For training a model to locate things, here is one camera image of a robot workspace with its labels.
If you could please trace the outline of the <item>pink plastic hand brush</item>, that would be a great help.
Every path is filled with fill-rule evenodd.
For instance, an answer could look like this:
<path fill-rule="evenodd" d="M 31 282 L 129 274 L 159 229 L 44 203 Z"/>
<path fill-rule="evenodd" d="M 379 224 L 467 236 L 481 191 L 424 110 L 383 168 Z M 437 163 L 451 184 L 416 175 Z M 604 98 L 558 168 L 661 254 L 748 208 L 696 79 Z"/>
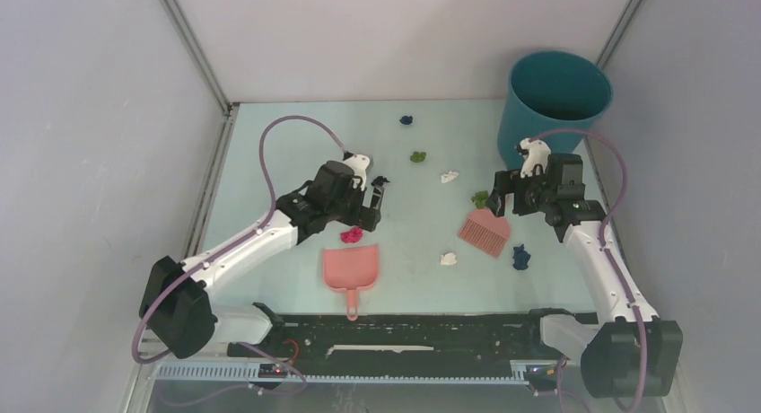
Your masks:
<path fill-rule="evenodd" d="M 512 233 L 504 217 L 497 217 L 488 209 L 471 211 L 459 228 L 458 237 L 488 256 L 499 258 Z"/>

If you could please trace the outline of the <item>pink plastic dustpan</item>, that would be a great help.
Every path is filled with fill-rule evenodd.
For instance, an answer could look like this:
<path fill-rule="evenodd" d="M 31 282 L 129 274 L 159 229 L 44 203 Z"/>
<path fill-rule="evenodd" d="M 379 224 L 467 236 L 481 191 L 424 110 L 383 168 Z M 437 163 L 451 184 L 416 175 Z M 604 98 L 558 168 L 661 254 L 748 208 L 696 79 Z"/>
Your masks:
<path fill-rule="evenodd" d="M 371 289 L 380 272 L 377 244 L 322 252 L 322 275 L 326 286 L 346 295 L 346 317 L 359 317 L 359 292 Z"/>

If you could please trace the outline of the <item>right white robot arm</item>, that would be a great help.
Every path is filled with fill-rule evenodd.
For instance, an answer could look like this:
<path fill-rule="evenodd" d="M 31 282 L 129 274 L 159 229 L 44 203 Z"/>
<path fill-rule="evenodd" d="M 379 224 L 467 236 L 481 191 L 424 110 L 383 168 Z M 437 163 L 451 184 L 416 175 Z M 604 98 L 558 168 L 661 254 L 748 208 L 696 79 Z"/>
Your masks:
<path fill-rule="evenodd" d="M 521 334 L 534 357 L 555 351 L 581 368 L 594 398 L 665 397 L 670 393 L 683 345 L 675 321 L 663 320 L 636 286 L 603 222 L 606 211 L 585 197 L 582 158 L 551 154 L 527 172 L 499 171 L 486 201 L 493 215 L 540 213 L 569 250 L 582 273 L 598 324 L 587 326 L 561 309 L 530 312 L 532 325 Z"/>

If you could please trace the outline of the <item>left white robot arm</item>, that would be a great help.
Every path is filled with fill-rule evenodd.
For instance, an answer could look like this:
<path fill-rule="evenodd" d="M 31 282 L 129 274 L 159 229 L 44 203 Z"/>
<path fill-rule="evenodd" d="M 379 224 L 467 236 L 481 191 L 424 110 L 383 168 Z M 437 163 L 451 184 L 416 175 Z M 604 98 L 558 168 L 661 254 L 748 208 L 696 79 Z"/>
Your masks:
<path fill-rule="evenodd" d="M 371 164 L 370 157 L 350 153 L 342 161 L 327 161 L 313 179 L 273 200 L 263 217 L 232 238 L 182 261 L 169 256 L 156 261 L 139 306 L 133 347 L 150 330 L 178 359 L 209 343 L 246 342 L 262 356 L 279 352 L 284 333 L 267 306 L 228 306 L 218 298 L 255 266 L 332 222 L 374 231 L 388 179 L 369 180 Z"/>

